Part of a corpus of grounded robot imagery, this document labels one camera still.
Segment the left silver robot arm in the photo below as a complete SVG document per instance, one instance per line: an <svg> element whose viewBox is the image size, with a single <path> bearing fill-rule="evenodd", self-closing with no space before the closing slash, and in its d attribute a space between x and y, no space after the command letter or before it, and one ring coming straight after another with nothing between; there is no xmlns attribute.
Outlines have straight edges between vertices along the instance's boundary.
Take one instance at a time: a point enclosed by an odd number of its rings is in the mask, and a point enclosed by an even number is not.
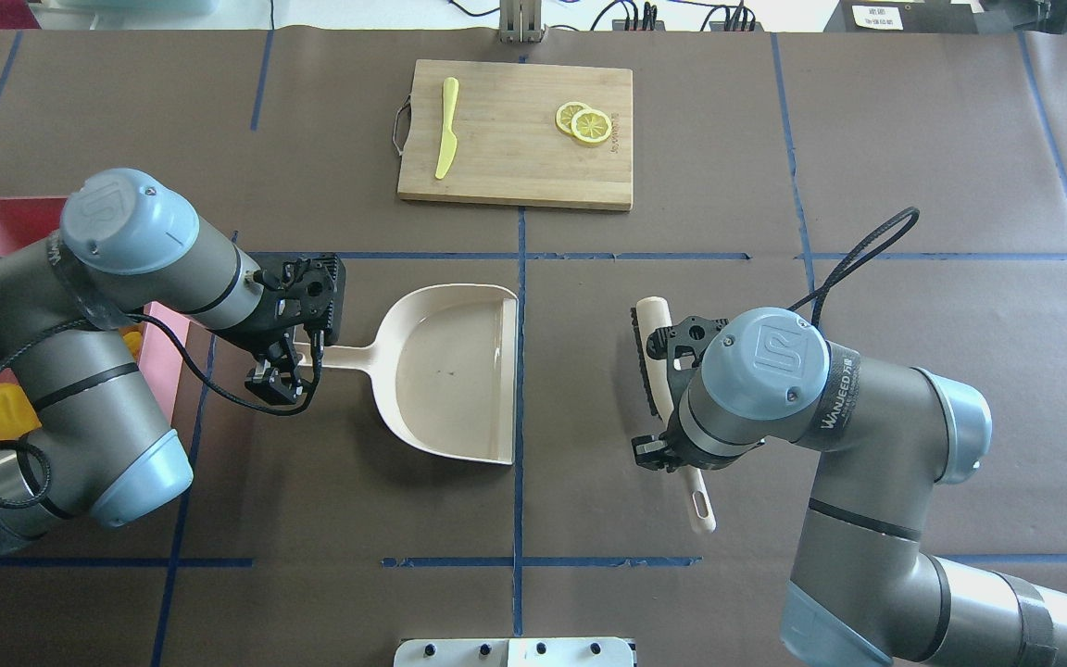
<svg viewBox="0 0 1067 667"><path fill-rule="evenodd" d="M0 556L87 515L126 526L190 488L194 469L121 331L153 303L255 361L249 407L308 409L337 338L332 253L257 263L143 170L89 177L59 227L0 257Z"/></svg>

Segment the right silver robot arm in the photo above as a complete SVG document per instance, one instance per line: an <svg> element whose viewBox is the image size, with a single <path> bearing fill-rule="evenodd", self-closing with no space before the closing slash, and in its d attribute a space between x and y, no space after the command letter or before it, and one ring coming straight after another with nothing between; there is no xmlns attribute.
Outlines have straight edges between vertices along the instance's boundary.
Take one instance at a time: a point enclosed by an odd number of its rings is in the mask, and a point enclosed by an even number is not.
<svg viewBox="0 0 1067 667"><path fill-rule="evenodd" d="M970 385L826 342L797 313L669 322L632 308L658 435L650 470L727 469L773 436L818 452L780 637L809 666L1067 666L1067 594L923 553L937 485L989 451L989 404Z"/></svg>

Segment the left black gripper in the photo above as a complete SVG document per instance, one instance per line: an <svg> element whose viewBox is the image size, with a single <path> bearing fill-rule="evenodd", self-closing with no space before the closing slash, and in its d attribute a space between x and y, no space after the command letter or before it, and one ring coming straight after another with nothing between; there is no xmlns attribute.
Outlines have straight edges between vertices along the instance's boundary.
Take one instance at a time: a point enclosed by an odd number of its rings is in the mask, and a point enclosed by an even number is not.
<svg viewBox="0 0 1067 667"><path fill-rule="evenodd" d="M258 265L241 256L232 290L214 307L214 334L254 356L246 390L264 404L296 404L304 385L291 371L271 364L296 364L294 329L317 334L320 345L338 337L345 266L335 254L314 258L271 255Z"/></svg>

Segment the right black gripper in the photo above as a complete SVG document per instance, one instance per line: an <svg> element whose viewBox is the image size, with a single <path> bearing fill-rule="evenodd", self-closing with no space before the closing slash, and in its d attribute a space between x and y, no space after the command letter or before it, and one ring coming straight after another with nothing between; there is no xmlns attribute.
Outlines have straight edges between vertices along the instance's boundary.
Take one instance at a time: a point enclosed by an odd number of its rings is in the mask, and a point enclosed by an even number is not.
<svg viewBox="0 0 1067 667"><path fill-rule="evenodd" d="M646 342L648 358L665 360L678 371L686 369L681 363L685 358L692 359L690 368L699 366L710 343L715 342L717 334L728 324L727 318L707 320L689 316L676 324L657 328L648 335ZM668 428L660 434L641 434L632 438L635 464L652 472L676 472L683 465L683 460L674 447L676 438L674 428Z"/></svg>

